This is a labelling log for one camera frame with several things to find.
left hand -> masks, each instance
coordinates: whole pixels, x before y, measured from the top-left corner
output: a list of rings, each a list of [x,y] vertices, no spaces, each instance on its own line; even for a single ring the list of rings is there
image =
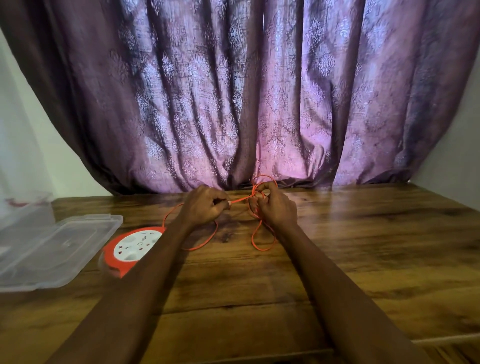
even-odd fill
[[[178,218],[191,229],[214,221],[221,213],[230,208],[228,195],[215,188],[200,186],[190,192]]]

orange cable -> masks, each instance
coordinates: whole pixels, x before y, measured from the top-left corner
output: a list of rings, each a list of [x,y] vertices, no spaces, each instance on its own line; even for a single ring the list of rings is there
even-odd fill
[[[267,177],[267,178],[270,178],[273,182],[275,182],[275,184],[276,184],[277,187],[278,187],[278,184],[276,183],[276,181],[275,181],[272,177],[266,176],[266,175],[264,175],[264,174],[260,174],[260,175],[256,176],[255,178],[253,178],[253,181],[255,181],[258,177]],[[262,183],[259,183],[259,184],[253,184],[253,183],[252,183],[252,185],[253,185],[252,193],[251,193],[249,196],[239,198],[238,200],[235,200],[235,201],[231,201],[231,203],[232,203],[232,204],[236,204],[236,203],[241,202],[241,201],[249,200],[249,201],[248,201],[248,209],[250,210],[250,212],[252,213],[252,215],[253,215],[256,219],[260,220],[260,223],[258,224],[257,228],[255,229],[255,231],[254,231],[253,234],[252,234],[252,245],[253,245],[253,247],[254,247],[255,249],[257,249],[257,250],[259,250],[259,251],[261,251],[261,252],[266,252],[266,251],[272,249],[272,248],[274,247],[275,243],[277,242],[277,239],[276,239],[276,236],[275,236],[275,232],[273,231],[273,229],[272,229],[270,226],[267,225],[267,223],[265,223],[265,226],[266,226],[266,227],[272,232],[272,234],[273,234],[273,244],[272,244],[270,247],[266,248],[266,249],[260,249],[260,248],[255,244],[254,238],[255,238],[256,233],[258,232],[258,230],[259,230],[260,227],[262,226],[263,220],[262,220],[262,218],[258,215],[258,210],[257,210],[257,213],[254,213],[253,210],[252,210],[252,207],[250,206],[250,198],[255,197],[255,194],[257,194],[257,193],[261,194],[262,197],[265,199],[266,196],[265,196],[265,194],[263,193],[263,191],[257,191],[258,186],[260,186]],[[177,209],[178,207],[180,207],[180,206],[182,206],[182,205],[183,205],[183,204],[176,205],[173,209],[171,209],[171,210],[165,215],[165,217],[163,218],[162,228],[165,228],[165,222],[167,221],[167,217],[168,217],[173,211],[175,211],[175,209]],[[204,243],[202,243],[202,244],[200,244],[199,246],[196,246],[196,247],[194,247],[194,248],[191,248],[191,249],[183,249],[183,250],[187,250],[187,251],[189,251],[189,252],[193,252],[193,251],[198,250],[198,249],[204,247],[205,245],[207,245],[207,244],[210,242],[210,240],[213,239],[213,237],[215,236],[216,232],[218,231],[218,222],[216,222],[216,221],[214,221],[214,222],[215,222],[215,224],[216,224],[215,231],[213,232],[212,235],[210,235],[210,237],[209,237]]]

purple curtain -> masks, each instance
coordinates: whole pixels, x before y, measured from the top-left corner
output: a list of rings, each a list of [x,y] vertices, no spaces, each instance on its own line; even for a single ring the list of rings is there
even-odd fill
[[[407,181],[447,130],[478,0],[17,0],[0,24],[113,193]]]

plastic box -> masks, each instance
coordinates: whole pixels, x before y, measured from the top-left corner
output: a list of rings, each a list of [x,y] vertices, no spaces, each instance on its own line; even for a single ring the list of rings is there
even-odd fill
[[[85,215],[55,223],[50,196],[11,203],[0,218],[0,292],[64,286],[122,225],[119,215]]]

curtain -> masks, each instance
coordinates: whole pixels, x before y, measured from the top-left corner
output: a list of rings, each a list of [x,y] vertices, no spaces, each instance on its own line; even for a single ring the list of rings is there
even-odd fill
[[[0,25],[116,194],[407,181],[475,60],[478,0],[17,0]]]

